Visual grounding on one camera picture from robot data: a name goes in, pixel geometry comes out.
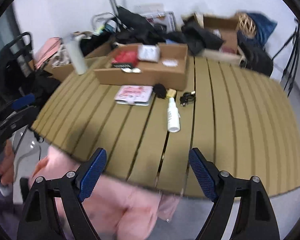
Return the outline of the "left hand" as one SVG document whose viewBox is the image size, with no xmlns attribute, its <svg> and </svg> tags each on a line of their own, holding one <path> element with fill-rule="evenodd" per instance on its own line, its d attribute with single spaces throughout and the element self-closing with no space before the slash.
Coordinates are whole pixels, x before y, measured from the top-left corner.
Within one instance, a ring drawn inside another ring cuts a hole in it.
<svg viewBox="0 0 300 240">
<path fill-rule="evenodd" d="M 0 175 L 3 186 L 10 185 L 14 182 L 14 152 L 11 141 L 6 140 L 6 145 L 3 151 L 4 158 L 0 163 Z"/>
</svg>

